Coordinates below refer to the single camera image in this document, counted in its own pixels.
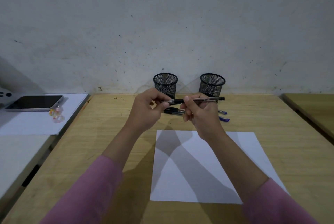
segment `person's left hand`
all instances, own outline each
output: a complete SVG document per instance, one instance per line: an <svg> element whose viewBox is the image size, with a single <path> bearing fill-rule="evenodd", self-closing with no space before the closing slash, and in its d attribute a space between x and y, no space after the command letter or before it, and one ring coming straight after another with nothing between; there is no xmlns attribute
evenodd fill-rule
<svg viewBox="0 0 334 224"><path fill-rule="evenodd" d="M150 129L160 119L163 110L169 107L168 103L161 103L160 101L168 100L171 100L169 96L155 88L148 89L137 95L124 126L138 133L143 133ZM156 103L154 108L151 108L151 105L153 105L152 101Z"/></svg>

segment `purple sleeve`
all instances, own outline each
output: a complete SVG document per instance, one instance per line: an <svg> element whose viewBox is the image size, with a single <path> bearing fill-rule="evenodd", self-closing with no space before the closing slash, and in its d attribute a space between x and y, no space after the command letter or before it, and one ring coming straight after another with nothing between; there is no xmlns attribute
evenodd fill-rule
<svg viewBox="0 0 334 224"><path fill-rule="evenodd" d="M41 223L100 223L122 175L118 164L99 156Z"/></svg>
<svg viewBox="0 0 334 224"><path fill-rule="evenodd" d="M317 223L271 178L242 208L251 223Z"/></svg>

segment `metal mesh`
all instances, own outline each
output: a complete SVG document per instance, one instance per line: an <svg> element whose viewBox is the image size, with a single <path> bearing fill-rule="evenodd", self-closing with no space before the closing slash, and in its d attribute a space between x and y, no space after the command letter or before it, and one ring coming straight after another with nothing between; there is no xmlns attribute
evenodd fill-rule
<svg viewBox="0 0 334 224"><path fill-rule="evenodd" d="M217 74L203 74L200 79L201 84L198 92L209 97L219 96L221 87L226 82L222 76Z"/></svg>
<svg viewBox="0 0 334 224"><path fill-rule="evenodd" d="M153 77L154 87L171 99L175 98L177 80L177 76L170 73L160 73Z"/></svg>

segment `wooden tabletop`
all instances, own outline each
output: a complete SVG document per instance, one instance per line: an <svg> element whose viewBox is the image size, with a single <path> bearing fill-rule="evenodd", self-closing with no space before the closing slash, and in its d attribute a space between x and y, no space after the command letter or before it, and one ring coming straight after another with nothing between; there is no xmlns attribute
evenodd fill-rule
<svg viewBox="0 0 334 224"><path fill-rule="evenodd" d="M37 223L124 125L133 95L95 95L32 179L4 223ZM255 132L291 196L334 223L334 146L274 95L225 95L226 131ZM136 142L104 223L244 223L241 205L150 201L157 129L194 130L162 114Z"/></svg>
<svg viewBox="0 0 334 224"><path fill-rule="evenodd" d="M283 100L334 139L334 94L284 93Z"/></svg>

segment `phone charm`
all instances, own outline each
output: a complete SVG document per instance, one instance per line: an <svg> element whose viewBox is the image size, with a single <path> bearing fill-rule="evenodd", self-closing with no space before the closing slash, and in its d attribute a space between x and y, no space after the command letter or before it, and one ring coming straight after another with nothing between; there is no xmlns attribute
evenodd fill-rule
<svg viewBox="0 0 334 224"><path fill-rule="evenodd" d="M60 123L60 122L63 122L65 120L65 117L63 115L61 115L63 110L64 109L61 106L57 106L55 109L51 109L49 111L49 115L52 116L52 121L54 123Z"/></svg>

